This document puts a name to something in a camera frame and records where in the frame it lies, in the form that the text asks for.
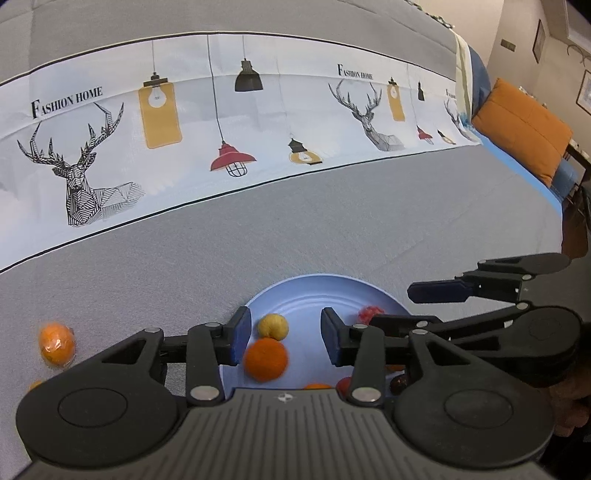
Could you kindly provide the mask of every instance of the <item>orange pillow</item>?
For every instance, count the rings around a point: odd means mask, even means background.
[[[547,108],[502,79],[472,123],[547,187],[573,135]]]

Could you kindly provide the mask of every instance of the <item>text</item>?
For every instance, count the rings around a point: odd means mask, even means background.
[[[363,80],[373,80],[374,79],[374,76],[371,73],[356,72],[354,70],[346,70],[343,68],[342,63],[338,63],[337,66],[339,68],[339,76],[340,77],[353,77],[353,78],[358,78],[358,79],[363,79]]]
[[[84,92],[68,95],[64,98],[60,98],[59,100],[53,100],[52,102],[45,103],[44,105],[41,104],[41,100],[38,98],[37,100],[31,102],[31,112],[33,113],[33,118],[38,118],[39,116],[47,115],[48,113],[57,112],[58,110],[66,108],[69,105],[85,102],[102,95],[103,87],[94,87],[90,90],[85,90]]]

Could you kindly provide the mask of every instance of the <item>blue cushion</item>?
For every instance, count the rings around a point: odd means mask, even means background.
[[[578,174],[574,167],[565,159],[562,159],[552,179],[550,190],[562,202],[577,183],[577,177]]]
[[[470,47],[472,59],[472,117],[474,117],[489,94],[491,93],[491,79],[480,55]]]

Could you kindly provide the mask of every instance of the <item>orange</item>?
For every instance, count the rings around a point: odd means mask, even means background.
[[[311,383],[310,385],[306,385],[304,390],[323,390],[325,388],[332,388],[330,385],[325,383]]]
[[[49,363],[65,367],[76,353],[74,334],[61,323],[48,323],[39,331],[39,348],[41,355]]]
[[[42,380],[35,380],[30,386],[29,386],[29,391],[31,391],[33,388],[38,387],[39,385],[41,385],[43,382]]]
[[[283,375],[289,363],[287,350],[273,338],[261,338],[246,349],[244,371],[258,382],[269,382]]]

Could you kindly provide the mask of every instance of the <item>blue plate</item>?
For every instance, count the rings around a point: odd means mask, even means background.
[[[351,375],[353,367],[334,367],[320,335],[320,312],[332,307],[347,325],[358,323],[363,307],[375,305],[385,313],[406,315],[408,312],[388,293],[356,278],[342,275],[312,274],[288,278],[256,295],[246,306],[252,314],[252,336],[258,339],[256,324],[268,313],[283,315],[290,332],[283,340],[290,363],[277,380],[259,383],[244,373],[241,365],[222,367],[226,395],[236,387],[292,389],[311,383],[336,385]]]

